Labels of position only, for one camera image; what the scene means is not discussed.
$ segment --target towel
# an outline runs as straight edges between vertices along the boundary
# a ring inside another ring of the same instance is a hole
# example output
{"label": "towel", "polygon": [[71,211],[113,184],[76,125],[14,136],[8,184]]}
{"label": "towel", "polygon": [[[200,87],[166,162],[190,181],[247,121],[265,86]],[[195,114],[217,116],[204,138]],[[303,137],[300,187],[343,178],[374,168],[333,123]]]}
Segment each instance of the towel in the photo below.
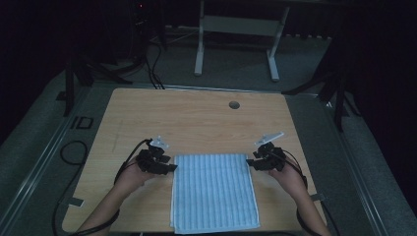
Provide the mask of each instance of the towel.
{"label": "towel", "polygon": [[260,226],[247,155],[176,155],[171,227],[176,234],[213,233]]}

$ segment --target black clamp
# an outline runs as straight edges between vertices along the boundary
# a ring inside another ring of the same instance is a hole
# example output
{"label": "black clamp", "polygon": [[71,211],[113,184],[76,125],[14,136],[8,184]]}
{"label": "black clamp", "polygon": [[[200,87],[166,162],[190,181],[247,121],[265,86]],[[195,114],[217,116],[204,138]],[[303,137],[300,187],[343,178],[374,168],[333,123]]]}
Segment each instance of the black clamp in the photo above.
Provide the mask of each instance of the black clamp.
{"label": "black clamp", "polygon": [[256,170],[272,170],[275,168],[281,171],[285,165],[286,155],[281,147],[275,147],[273,143],[269,142],[260,147],[258,151],[254,151],[256,159],[247,159],[249,166],[253,166]]}
{"label": "black clamp", "polygon": [[161,147],[154,147],[151,145],[152,139],[147,140],[146,144],[148,149],[142,149],[139,154],[135,157],[139,168],[148,173],[152,174],[164,174],[173,172],[177,165],[165,164],[171,157],[163,155],[165,151]]}

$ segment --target hand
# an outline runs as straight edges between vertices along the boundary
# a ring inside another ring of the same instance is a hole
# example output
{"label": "hand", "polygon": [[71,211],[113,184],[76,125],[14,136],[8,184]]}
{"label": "hand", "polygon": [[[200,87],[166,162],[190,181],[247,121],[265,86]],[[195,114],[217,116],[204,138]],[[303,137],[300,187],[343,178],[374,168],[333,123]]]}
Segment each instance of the hand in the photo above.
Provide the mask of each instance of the hand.
{"label": "hand", "polygon": [[[287,158],[287,160],[297,167],[297,164],[292,159]],[[308,195],[302,177],[288,163],[284,165],[281,171],[273,169],[270,170],[268,174],[278,181],[282,189],[284,189],[293,199],[305,197],[306,194]]]}
{"label": "hand", "polygon": [[113,190],[117,191],[124,198],[135,192],[143,186],[148,179],[153,178],[154,174],[142,171],[136,160],[131,160],[124,171],[120,174],[119,179],[114,184]]}

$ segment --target small round object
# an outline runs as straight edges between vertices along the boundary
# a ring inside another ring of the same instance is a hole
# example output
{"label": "small round object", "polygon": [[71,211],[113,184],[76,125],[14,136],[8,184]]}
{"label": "small round object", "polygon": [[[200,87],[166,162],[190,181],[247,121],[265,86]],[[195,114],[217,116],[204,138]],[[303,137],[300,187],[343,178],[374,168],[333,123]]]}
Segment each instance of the small round object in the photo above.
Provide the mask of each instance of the small round object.
{"label": "small round object", "polygon": [[238,109],[240,107],[240,104],[237,101],[230,101],[229,102],[229,107],[232,108],[232,109]]}

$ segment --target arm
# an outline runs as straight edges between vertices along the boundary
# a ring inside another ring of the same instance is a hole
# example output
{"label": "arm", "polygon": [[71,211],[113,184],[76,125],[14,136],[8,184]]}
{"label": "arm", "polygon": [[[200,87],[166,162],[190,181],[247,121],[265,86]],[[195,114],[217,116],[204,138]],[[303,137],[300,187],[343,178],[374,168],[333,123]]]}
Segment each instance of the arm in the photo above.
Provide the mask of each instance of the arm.
{"label": "arm", "polygon": [[328,228],[307,192],[303,179],[297,171],[289,164],[286,164],[280,172],[273,169],[268,174],[278,181],[285,192],[291,196],[298,207],[301,218],[310,229],[323,236],[330,235]]}
{"label": "arm", "polygon": [[[78,232],[94,228],[97,225],[107,222],[117,212],[124,200],[152,177],[153,174],[143,172],[136,164],[136,161],[131,161],[113,188],[101,200],[95,210],[79,228]],[[109,230],[110,226],[90,235],[107,235]]]}

